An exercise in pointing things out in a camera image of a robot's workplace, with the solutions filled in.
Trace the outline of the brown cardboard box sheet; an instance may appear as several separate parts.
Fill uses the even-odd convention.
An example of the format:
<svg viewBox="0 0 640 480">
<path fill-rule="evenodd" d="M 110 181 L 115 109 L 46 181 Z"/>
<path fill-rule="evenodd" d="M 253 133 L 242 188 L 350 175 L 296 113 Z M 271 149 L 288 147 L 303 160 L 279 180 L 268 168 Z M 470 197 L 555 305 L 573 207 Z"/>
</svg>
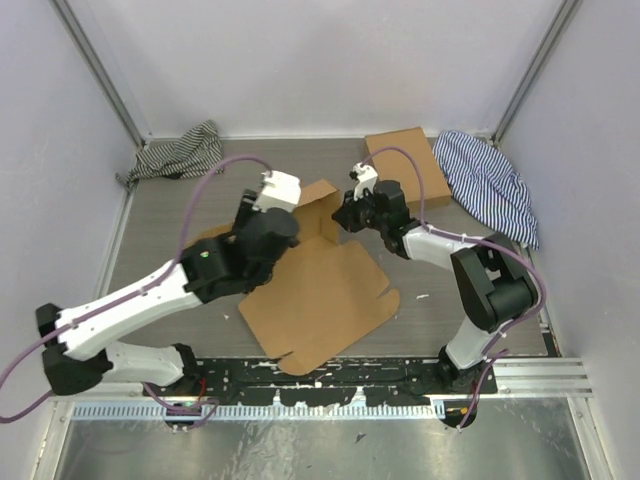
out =
<svg viewBox="0 0 640 480">
<path fill-rule="evenodd" d="M 400 293 L 365 247 L 341 242 L 342 195 L 326 180 L 303 187 L 294 212 L 299 245 L 238 310 L 267 357 L 286 374 L 312 372 L 397 312 Z"/>
</svg>

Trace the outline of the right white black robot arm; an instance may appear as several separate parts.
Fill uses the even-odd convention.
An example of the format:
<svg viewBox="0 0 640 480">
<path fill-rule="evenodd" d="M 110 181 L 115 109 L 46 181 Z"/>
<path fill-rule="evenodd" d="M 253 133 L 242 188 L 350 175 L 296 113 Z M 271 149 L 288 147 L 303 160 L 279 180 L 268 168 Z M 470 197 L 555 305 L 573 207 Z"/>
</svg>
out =
<svg viewBox="0 0 640 480">
<path fill-rule="evenodd" d="M 351 233 L 375 230 L 390 253 L 453 273 L 465 317 L 438 354 L 435 378 L 451 394 L 466 392 L 491 341 L 537 304 L 528 269 L 501 234 L 468 237 L 412 217 L 400 183 L 380 180 L 372 166 L 358 163 L 349 176 L 355 187 L 345 193 L 334 221 Z"/>
</svg>

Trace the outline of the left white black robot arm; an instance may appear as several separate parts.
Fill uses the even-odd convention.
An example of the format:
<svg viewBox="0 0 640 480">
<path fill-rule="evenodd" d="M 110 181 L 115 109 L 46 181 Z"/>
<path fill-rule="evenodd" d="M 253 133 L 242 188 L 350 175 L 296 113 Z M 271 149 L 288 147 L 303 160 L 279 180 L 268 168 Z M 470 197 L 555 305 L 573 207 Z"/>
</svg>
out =
<svg viewBox="0 0 640 480">
<path fill-rule="evenodd" d="M 266 173 L 259 191 L 243 193 L 229 231 L 179 249 L 176 259 L 96 301 L 67 309 L 52 303 L 39 307 L 42 363 L 53 393 L 75 395 L 101 382 L 127 382 L 168 387 L 181 397 L 194 394 L 201 370 L 189 346 L 145 347 L 122 337 L 170 314 L 268 283 L 275 264 L 299 243 L 293 212 L 300 197 L 298 178 Z"/>
</svg>

